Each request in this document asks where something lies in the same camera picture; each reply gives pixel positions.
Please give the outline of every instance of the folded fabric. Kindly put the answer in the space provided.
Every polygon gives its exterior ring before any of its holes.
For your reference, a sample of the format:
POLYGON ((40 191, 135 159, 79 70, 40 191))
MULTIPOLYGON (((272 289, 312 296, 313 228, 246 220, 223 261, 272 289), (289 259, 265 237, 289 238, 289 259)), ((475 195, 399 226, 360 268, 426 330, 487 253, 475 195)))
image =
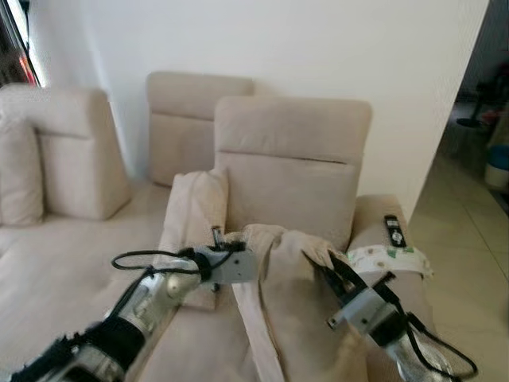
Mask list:
MULTIPOLYGON (((212 226, 224 230, 228 180, 222 170, 178 174, 169 196, 159 249, 176 253, 182 248, 213 245, 212 226)), ((157 256, 154 266, 164 267, 168 256, 157 256)), ((216 294, 204 284, 189 293, 184 306, 214 310, 216 294)))
MULTIPOLYGON (((239 234, 227 237, 238 239, 239 234)), ((325 321, 338 310, 315 263, 331 267, 333 246, 282 227, 247 225, 242 233, 260 264, 258 280, 233 291, 262 381, 367 382, 363 338, 348 323, 336 331, 325 321)), ((338 259, 347 261, 341 255, 338 259)))
POLYGON ((42 221, 42 170, 37 138, 23 119, 0 115, 0 225, 42 221))
POLYGON ((433 276, 428 258, 417 248, 395 248, 371 245, 348 251, 348 261, 357 273, 380 271, 413 271, 423 277, 433 276))

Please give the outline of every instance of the beige sofa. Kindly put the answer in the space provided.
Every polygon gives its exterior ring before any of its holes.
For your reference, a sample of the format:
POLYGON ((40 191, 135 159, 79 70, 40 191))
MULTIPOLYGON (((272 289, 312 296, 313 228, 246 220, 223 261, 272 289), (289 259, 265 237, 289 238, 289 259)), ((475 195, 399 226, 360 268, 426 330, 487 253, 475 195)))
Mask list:
MULTIPOLYGON (((35 102, 48 96, 19 92, 19 104, 23 97, 35 102)), ((0 103, 18 107, 9 102, 0 92, 0 103)), ((49 103, 47 110, 62 112, 49 103)), ((216 166, 228 170, 231 185, 228 229, 254 222, 282 224, 327 237, 339 248, 357 248, 387 243, 383 215, 394 213, 406 232, 393 197, 356 199, 371 114, 365 103, 233 98, 217 110, 216 166), (292 135, 295 123, 303 135, 292 135)), ((95 114, 93 108, 87 112, 95 114)), ((42 110, 33 122, 39 120, 45 121, 42 110)), ((110 123, 95 122, 113 129, 110 123)), ((90 166, 105 155, 101 150, 88 153, 90 166)), ((167 189, 140 185, 133 200, 107 221, 50 214, 41 226, 0 227, 0 368, 19 368, 55 337, 102 318, 135 277, 114 270, 111 257, 157 246, 168 195, 167 189)), ((420 275, 399 272, 391 285, 408 310, 432 325, 420 275)), ((138 380, 258 380, 231 288, 224 287, 218 300, 213 312, 180 308, 138 380)), ((367 362, 370 380, 399 380, 379 349, 371 347, 367 362)))

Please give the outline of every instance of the remote control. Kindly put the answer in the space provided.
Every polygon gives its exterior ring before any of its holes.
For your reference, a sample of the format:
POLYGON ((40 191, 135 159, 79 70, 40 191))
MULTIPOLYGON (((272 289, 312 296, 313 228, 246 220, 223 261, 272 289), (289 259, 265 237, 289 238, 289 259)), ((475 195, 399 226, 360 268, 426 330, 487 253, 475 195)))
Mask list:
POLYGON ((395 215, 385 215, 383 219, 385 219, 385 226, 389 233, 390 244, 397 248, 406 247, 405 237, 399 226, 398 218, 395 215))

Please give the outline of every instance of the tiled floor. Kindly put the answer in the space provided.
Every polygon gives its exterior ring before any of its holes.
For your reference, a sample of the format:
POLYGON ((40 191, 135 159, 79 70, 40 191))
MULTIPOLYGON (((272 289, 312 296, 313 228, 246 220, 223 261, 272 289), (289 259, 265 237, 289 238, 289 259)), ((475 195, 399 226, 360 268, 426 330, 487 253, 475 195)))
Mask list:
POLYGON ((507 382, 507 216, 482 182, 436 158, 410 232, 435 270, 426 288, 438 333, 474 358, 474 381, 507 382))

